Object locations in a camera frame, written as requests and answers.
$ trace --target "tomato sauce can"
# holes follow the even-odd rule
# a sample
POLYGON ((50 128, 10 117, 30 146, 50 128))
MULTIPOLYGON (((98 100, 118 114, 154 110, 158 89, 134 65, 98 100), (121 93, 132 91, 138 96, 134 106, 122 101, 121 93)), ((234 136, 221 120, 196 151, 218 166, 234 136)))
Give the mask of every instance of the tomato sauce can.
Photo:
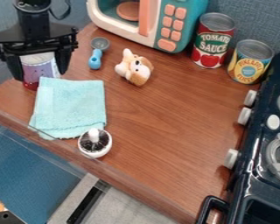
POLYGON ((217 12, 203 14, 199 19, 192 60, 201 67, 220 67, 234 31, 235 21, 231 17, 217 12))
POLYGON ((237 44, 227 72, 235 81, 256 84, 262 80, 273 56, 274 51, 263 42, 244 39, 237 44))

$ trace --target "corgi plush toy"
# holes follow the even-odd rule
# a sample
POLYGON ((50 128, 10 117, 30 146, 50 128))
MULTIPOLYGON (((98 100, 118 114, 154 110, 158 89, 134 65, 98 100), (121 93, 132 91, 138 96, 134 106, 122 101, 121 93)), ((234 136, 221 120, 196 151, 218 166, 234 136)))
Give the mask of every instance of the corgi plush toy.
POLYGON ((122 62, 115 66, 117 74, 141 87, 151 77, 154 67, 145 57, 139 57, 130 49, 123 50, 122 62))

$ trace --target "microwave door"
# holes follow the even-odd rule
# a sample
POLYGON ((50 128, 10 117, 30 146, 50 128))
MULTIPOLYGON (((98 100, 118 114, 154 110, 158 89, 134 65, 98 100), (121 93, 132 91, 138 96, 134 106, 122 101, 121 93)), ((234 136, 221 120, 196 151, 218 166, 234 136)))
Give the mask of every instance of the microwave door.
POLYGON ((150 31, 150 1, 151 0, 140 0, 139 34, 145 37, 148 37, 150 31))

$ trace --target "light blue towel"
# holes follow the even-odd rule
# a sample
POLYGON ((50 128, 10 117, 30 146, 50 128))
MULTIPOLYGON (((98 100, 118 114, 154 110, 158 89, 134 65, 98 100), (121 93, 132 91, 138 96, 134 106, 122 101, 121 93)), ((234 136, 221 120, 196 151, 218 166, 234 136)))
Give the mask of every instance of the light blue towel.
POLYGON ((33 128, 55 138, 74 138, 91 128, 103 129, 106 120, 101 80, 40 78, 33 128))

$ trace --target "toy stove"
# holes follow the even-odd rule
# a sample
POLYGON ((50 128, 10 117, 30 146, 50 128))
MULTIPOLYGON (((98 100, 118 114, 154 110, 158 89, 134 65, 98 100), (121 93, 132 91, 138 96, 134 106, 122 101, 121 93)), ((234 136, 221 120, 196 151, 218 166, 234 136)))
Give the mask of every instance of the toy stove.
POLYGON ((210 210, 222 211, 222 223, 280 224, 280 54, 272 61, 259 92, 249 91, 238 123, 247 125, 241 149, 229 150, 225 166, 233 170, 224 201, 206 197, 198 224, 210 210))

